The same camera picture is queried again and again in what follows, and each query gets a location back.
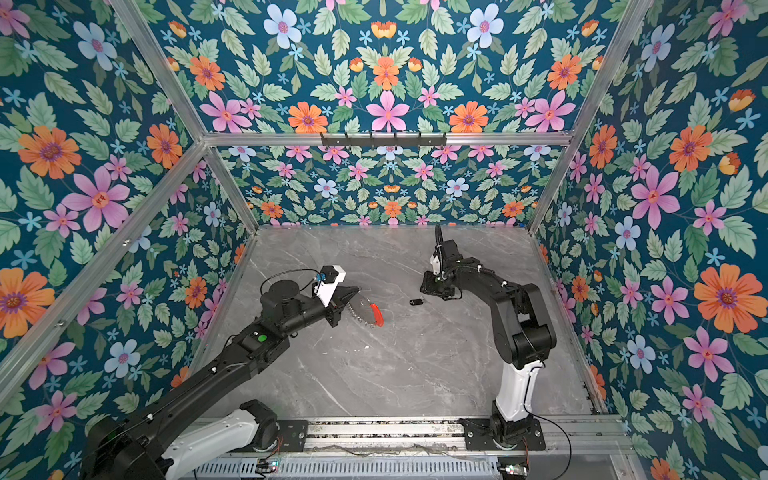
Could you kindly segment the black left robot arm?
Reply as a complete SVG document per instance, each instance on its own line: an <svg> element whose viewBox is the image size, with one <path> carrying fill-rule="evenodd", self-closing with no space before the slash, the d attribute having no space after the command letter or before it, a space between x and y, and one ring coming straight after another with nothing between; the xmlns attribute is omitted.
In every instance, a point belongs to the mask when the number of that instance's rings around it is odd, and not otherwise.
<svg viewBox="0 0 768 480"><path fill-rule="evenodd" d="M342 275L316 282L311 295L292 280L274 283L260 299L260 314L207 365L170 393L123 420L106 418L92 427L79 476L82 479L176 479L199 465L253 442L257 432L274 436L272 412L250 401L224 427L190 426L209 408L256 377L289 347L298 331L321 320L337 326L360 292Z"/></svg>

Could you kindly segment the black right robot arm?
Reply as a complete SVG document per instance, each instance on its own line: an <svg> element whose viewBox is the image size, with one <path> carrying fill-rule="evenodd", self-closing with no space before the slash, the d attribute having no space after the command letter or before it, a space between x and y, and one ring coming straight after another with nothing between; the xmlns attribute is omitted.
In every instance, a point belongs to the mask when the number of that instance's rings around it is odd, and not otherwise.
<svg viewBox="0 0 768 480"><path fill-rule="evenodd" d="M474 257L463 256L455 241L434 227L431 269L420 291L444 301L471 293L489 308L493 342L503 361L500 389L492 404L488 431L500 445L533 431L532 396L538 374L557 345L539 287L508 281Z"/></svg>

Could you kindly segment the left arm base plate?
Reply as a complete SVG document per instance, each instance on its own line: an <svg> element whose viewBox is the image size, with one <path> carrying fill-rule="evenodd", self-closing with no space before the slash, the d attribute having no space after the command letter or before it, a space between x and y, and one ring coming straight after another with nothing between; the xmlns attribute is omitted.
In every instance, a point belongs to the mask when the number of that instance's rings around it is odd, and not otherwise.
<svg viewBox="0 0 768 480"><path fill-rule="evenodd" d="M270 420L259 426L255 436L240 452L297 453L303 452L308 439L309 422L306 420Z"/></svg>

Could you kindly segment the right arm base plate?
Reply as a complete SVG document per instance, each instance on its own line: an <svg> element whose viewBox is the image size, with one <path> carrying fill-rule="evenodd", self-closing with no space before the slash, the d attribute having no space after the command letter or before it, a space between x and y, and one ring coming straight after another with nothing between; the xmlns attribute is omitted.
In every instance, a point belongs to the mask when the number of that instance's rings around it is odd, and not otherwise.
<svg viewBox="0 0 768 480"><path fill-rule="evenodd" d="M468 451L544 451L546 443L540 422L529 416L517 422L501 417L460 418Z"/></svg>

